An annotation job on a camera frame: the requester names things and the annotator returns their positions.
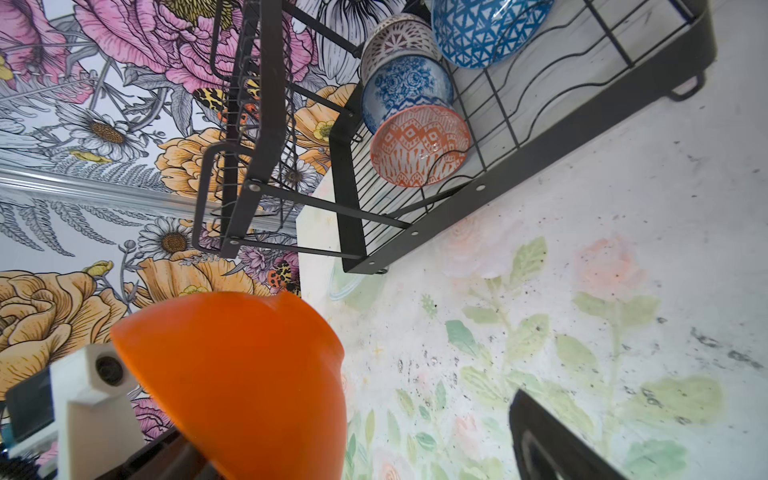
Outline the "black wire dish rack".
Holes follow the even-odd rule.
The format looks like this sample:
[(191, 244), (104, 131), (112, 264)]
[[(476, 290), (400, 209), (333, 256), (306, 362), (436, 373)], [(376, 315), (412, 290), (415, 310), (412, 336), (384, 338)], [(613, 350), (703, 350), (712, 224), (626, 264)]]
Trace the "black wire dish rack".
[(221, 142), (204, 153), (192, 242), (286, 249), (301, 207), (333, 212), (346, 271), (398, 259), (650, 103), (705, 83), (705, 1), (436, 1), (381, 24), (398, 42), (344, 104), (298, 85), (289, 23), (359, 59), (292, 1), (243, 1)]

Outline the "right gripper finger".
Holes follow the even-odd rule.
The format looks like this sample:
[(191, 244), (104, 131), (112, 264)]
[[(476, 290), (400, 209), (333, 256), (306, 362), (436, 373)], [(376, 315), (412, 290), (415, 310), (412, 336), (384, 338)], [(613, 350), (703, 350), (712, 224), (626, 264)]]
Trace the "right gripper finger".
[(626, 479), (523, 389), (510, 405), (509, 426), (521, 479)]

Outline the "dark blue patterned bowl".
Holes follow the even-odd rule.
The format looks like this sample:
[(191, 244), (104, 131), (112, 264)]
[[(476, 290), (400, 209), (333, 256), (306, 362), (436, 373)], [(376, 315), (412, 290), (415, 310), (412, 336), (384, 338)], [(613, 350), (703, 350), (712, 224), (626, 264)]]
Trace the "dark blue patterned bowl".
[(553, 5), (535, 0), (438, 0), (431, 10), (435, 42), (453, 65), (487, 68), (522, 49)]

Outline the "plain orange bowl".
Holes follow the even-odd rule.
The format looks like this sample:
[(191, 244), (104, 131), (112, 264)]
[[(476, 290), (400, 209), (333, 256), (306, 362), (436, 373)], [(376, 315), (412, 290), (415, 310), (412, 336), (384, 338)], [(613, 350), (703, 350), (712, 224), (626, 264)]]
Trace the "plain orange bowl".
[(138, 383), (224, 477), (341, 477), (344, 349), (300, 297), (180, 296), (110, 334)]

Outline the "orange patterned bowl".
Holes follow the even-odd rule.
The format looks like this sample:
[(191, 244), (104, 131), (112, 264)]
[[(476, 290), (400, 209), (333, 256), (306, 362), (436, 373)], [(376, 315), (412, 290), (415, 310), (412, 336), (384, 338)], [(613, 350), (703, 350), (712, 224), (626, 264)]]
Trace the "orange patterned bowl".
[(464, 164), (471, 146), (466, 122), (451, 108), (421, 105), (386, 120), (370, 152), (375, 172), (385, 181), (420, 188), (448, 179)]

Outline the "blue floral bowl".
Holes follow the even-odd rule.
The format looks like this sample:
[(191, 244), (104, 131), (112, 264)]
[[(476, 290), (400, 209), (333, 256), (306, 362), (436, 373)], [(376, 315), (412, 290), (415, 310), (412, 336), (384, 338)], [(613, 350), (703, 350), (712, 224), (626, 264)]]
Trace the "blue floral bowl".
[(365, 84), (362, 116), (375, 134), (390, 117), (413, 106), (449, 106), (454, 100), (450, 75), (436, 60), (405, 55), (378, 68)]

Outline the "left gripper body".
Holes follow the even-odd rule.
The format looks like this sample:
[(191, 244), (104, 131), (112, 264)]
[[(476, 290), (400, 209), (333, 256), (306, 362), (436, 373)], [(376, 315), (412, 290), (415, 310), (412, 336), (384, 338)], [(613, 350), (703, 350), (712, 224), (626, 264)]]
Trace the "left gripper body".
[(215, 479), (213, 464), (176, 428), (145, 445), (102, 479)]

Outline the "maroon patterned white bowl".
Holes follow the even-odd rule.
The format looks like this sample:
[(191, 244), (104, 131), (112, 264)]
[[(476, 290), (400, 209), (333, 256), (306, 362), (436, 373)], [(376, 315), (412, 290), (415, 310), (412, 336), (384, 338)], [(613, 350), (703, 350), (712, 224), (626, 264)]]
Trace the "maroon patterned white bowl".
[(431, 26), (420, 17), (401, 13), (380, 22), (366, 41), (359, 76), (366, 84), (388, 61), (406, 55), (420, 55), (439, 61), (442, 54)]

